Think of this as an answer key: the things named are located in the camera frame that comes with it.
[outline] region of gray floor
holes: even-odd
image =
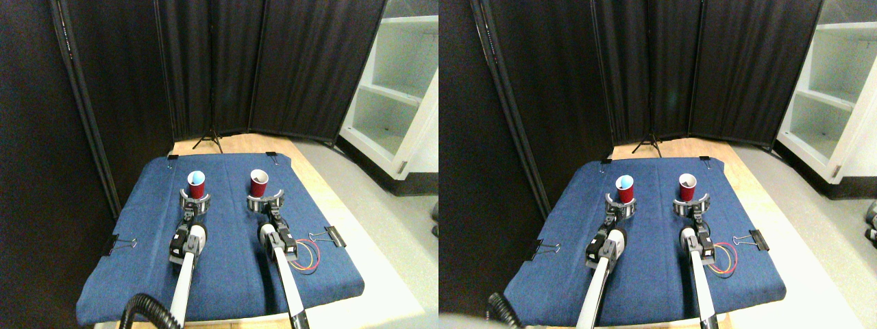
[[[439,311],[439,240],[430,211],[439,197],[395,197],[340,151],[292,139],[359,220],[427,314]]]
[[[748,145],[731,147],[822,263],[862,325],[877,327],[877,249],[864,235],[865,212],[873,200],[829,200],[771,154]]]

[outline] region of wooden table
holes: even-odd
[[[174,145],[171,154],[218,154],[219,148],[209,141],[192,149],[198,139],[184,140]],[[406,318],[421,318],[424,309],[390,265],[353,214],[344,206],[323,177],[310,165],[295,145],[285,137],[256,133],[223,137],[219,140],[226,153],[263,153],[275,151],[292,160],[292,169],[302,180],[320,211],[339,231],[344,233],[347,252],[366,283],[362,296],[312,307],[307,310],[310,327],[361,328],[379,326]],[[95,328],[115,328],[118,322],[96,325]],[[154,328],[149,323],[137,323],[135,328]],[[289,328],[286,313],[257,318],[221,321],[187,322],[186,328]]]
[[[612,159],[656,158],[653,147],[637,144],[616,147]],[[675,139],[659,144],[664,157],[708,155],[724,162],[724,174],[756,228],[770,245],[774,265],[786,284],[781,301],[732,311],[720,319],[721,328],[860,328],[838,287],[825,273],[786,216],[737,153],[725,142],[705,139]],[[698,320],[637,325],[636,327],[699,328]]]

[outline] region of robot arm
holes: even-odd
[[[697,306],[701,313],[701,328],[716,329],[718,320],[716,310],[713,307],[712,295],[709,293],[704,265],[716,262],[716,249],[709,237],[709,229],[703,220],[703,213],[709,209],[709,194],[700,200],[682,202],[673,201],[673,209],[676,214],[691,218],[692,225],[682,229],[680,243],[691,258],[691,270],[695,277],[695,289],[697,290]]]
[[[593,328],[597,318],[597,311],[600,310],[600,299],[602,298],[603,287],[606,285],[606,278],[615,268],[618,257],[624,251],[624,231],[614,229],[609,232],[600,248],[600,260],[596,263],[594,277],[588,286],[588,293],[585,295],[585,302],[579,313],[579,321],[575,324],[578,329]]]
[[[615,269],[618,257],[624,251],[624,243],[627,234],[623,229],[617,228],[618,221],[630,218],[637,210],[637,199],[632,199],[627,204],[614,202],[609,193],[606,194],[606,218],[597,234],[588,243],[585,249],[585,265],[594,269],[594,276],[588,286],[585,302],[581,306],[579,321],[576,328],[593,328],[596,322],[597,312],[600,310],[600,299],[606,278]]]
[[[298,259],[298,256],[296,240],[289,232],[286,219],[283,219],[280,214],[280,209],[283,206],[283,190],[277,192],[273,197],[247,196],[246,199],[250,211],[264,213],[268,216],[268,222],[263,223],[259,228],[259,242],[265,246],[268,259],[277,263],[283,294],[286,296],[286,303],[289,306],[289,323],[295,329],[310,328],[308,315],[304,311],[304,304],[298,293],[296,280],[292,276],[292,270],[289,269],[288,261],[294,261]]]
[[[180,206],[183,209],[183,218],[176,228],[174,238],[170,241],[170,256],[168,259],[180,264],[180,276],[177,278],[174,299],[170,305],[170,314],[182,326],[186,321],[186,306],[189,303],[189,288],[192,285],[192,271],[198,263],[198,256],[204,250],[207,243],[207,229],[203,222],[197,222],[196,218],[203,215],[210,208],[210,194],[193,199],[180,190]]]
[[[716,310],[713,308],[712,295],[709,293],[706,272],[703,271],[705,264],[701,261],[703,247],[698,242],[695,230],[691,227],[682,230],[680,239],[682,248],[691,256],[691,270],[695,274],[695,290],[697,290],[697,306],[701,313],[701,328],[717,329]]]

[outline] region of blue ball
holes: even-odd
[[[202,173],[200,170],[194,171],[192,174],[192,183],[197,185],[202,182],[204,182],[204,173]]]
[[[633,177],[630,177],[629,175],[621,176],[621,188],[622,189],[627,189],[632,185],[633,185]]]

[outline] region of colored wires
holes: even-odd
[[[717,275],[719,275],[718,277],[721,277],[723,279],[727,279],[727,278],[731,277],[731,275],[734,275],[734,271],[737,269],[737,263],[739,262],[739,256],[737,255],[737,249],[728,242],[718,242],[714,246],[724,250],[724,253],[728,256],[728,268],[726,268],[725,270],[722,270],[718,266],[716,266],[716,264],[710,264],[709,269],[712,270]],[[734,251],[733,260],[731,259],[731,251],[729,251],[728,248],[730,248],[731,250]]]
[[[310,242],[311,245],[313,245],[313,248],[311,248],[311,246],[308,246],[307,244],[305,244],[303,242]],[[316,242],[311,241],[311,240],[307,240],[307,239],[296,240],[296,244],[304,247],[305,249],[308,249],[308,253],[310,253],[310,263],[308,264],[308,266],[304,266],[304,265],[300,264],[298,261],[289,261],[289,265],[291,265],[293,268],[295,268],[299,271],[303,271],[303,272],[313,270],[310,273],[303,273],[304,275],[312,275],[315,272],[317,272],[317,267],[320,266],[320,258],[321,258],[320,247],[317,246]],[[315,260],[314,250],[317,250],[316,262],[314,262],[314,260]]]

